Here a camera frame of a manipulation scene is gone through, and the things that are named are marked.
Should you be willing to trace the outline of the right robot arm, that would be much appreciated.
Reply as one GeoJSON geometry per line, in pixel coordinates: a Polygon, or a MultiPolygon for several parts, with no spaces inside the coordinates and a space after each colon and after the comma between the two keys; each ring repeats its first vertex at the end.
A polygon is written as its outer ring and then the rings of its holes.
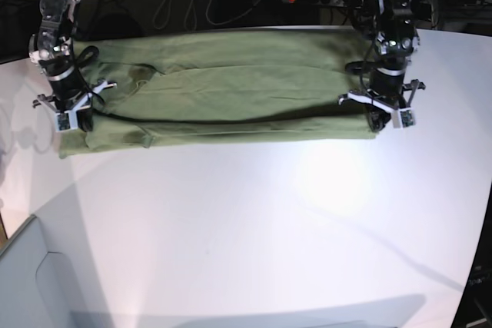
{"type": "Polygon", "coordinates": [[[89,84],[81,70],[94,62],[99,50],[88,46],[75,53],[78,8],[81,0],[40,0],[41,24],[29,42],[29,57],[46,77],[50,95],[40,94],[32,106],[44,105],[53,113],[55,130],[93,130],[93,101],[116,84],[103,78],[89,84]]]}

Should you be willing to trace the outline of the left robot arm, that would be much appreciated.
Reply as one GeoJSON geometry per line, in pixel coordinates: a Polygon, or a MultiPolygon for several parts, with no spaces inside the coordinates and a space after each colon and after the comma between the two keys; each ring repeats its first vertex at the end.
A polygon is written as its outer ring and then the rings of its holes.
{"type": "Polygon", "coordinates": [[[417,91],[426,85],[417,79],[405,79],[412,55],[420,45],[411,2],[347,0],[353,28],[370,44],[360,61],[346,64],[345,71],[357,77],[358,86],[341,95],[339,102],[364,105],[374,133],[387,124],[399,129],[416,124],[411,104],[417,91]]]}

